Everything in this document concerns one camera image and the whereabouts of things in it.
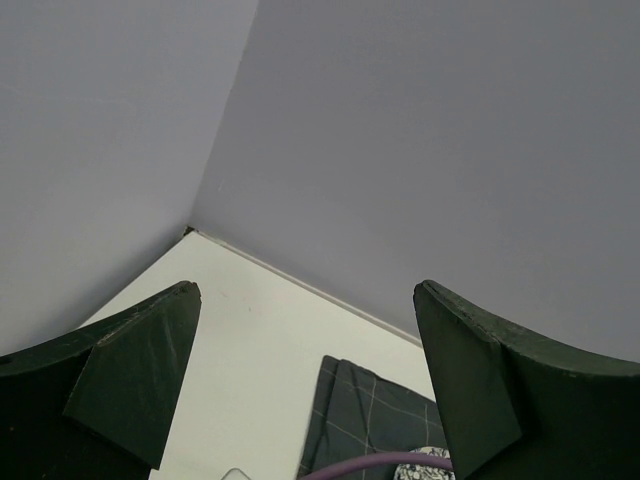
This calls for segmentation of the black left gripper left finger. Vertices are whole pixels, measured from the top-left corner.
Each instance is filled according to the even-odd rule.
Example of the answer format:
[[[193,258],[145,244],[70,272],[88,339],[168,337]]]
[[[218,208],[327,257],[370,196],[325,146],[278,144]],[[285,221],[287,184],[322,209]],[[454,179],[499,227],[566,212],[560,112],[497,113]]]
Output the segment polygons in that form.
[[[4,479],[147,479],[159,469],[201,292],[178,282],[1,358]]]

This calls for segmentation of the dark grey checked cloth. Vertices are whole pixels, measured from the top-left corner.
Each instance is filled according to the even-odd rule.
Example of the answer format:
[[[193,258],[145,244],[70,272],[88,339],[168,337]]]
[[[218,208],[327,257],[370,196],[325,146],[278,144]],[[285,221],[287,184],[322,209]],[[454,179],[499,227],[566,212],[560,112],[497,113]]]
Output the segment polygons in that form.
[[[297,476],[363,455],[449,451],[436,403],[348,360],[325,356]]]

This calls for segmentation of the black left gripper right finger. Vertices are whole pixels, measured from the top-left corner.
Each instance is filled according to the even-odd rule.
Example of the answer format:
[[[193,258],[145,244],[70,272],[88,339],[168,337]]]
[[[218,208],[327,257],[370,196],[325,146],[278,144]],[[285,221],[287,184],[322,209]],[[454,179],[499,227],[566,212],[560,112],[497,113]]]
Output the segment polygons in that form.
[[[635,479],[639,366],[548,338],[426,280],[413,302],[460,479]]]

